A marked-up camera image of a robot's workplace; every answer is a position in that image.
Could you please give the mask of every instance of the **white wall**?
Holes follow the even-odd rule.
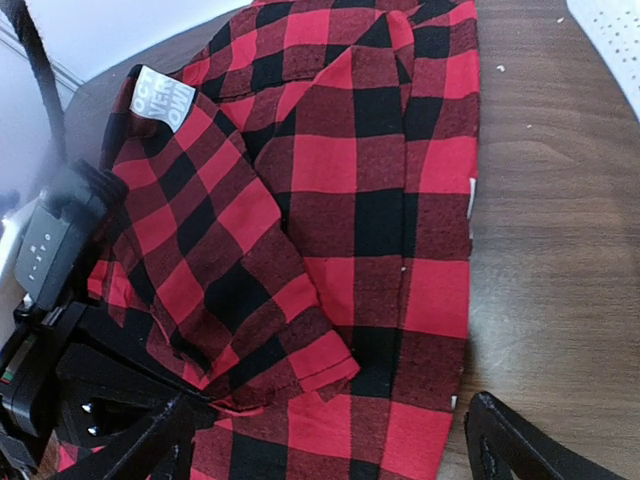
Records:
[[[250,0],[27,0],[53,60],[82,81]]]
[[[0,43],[0,193],[31,186],[51,137],[38,85],[26,60]],[[64,106],[73,92],[58,85]]]

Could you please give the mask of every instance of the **buffalo plaid bandana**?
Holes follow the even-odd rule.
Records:
[[[130,111],[139,73],[89,286],[214,398],[192,478],[436,478],[468,332],[474,2],[253,4],[170,75],[196,89],[175,134]]]

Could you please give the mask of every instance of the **brown wood surface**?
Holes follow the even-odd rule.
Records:
[[[471,340],[439,478],[471,478],[462,416],[487,389],[569,448],[640,479],[640,126],[563,0],[479,0],[478,10]],[[69,108],[72,150],[95,157],[132,64],[175,69],[219,25],[83,87]]]

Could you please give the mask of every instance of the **wire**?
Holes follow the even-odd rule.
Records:
[[[0,11],[4,13],[18,36],[18,41],[24,47],[31,69],[38,82],[40,94],[49,117],[49,125],[58,161],[67,161],[67,147],[65,139],[64,111],[60,95],[56,88],[56,77],[51,68],[51,62],[44,49],[38,29],[29,14],[24,0],[0,0]]]

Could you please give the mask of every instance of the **white plastic basket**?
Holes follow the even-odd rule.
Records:
[[[567,0],[640,120],[640,0]]]

